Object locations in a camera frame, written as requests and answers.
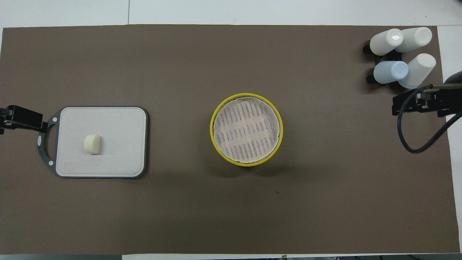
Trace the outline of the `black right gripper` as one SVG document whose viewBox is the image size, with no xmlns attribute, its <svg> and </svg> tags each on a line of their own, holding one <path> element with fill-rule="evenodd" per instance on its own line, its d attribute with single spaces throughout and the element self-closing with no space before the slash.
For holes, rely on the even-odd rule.
<svg viewBox="0 0 462 260">
<path fill-rule="evenodd" d="M 392 115 L 397 116 L 401 110 L 404 113 L 417 112 L 422 108 L 422 102 L 417 98 L 415 91 L 407 91 L 393 97 Z"/>
</svg>

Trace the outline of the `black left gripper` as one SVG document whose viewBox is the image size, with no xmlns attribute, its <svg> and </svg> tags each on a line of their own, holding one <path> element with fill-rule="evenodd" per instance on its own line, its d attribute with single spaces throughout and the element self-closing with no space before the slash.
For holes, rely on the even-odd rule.
<svg viewBox="0 0 462 260">
<path fill-rule="evenodd" d="M 43 114 L 20 107 L 9 105 L 5 108 L 6 129 L 48 130 L 48 123 L 43 122 Z"/>
</svg>

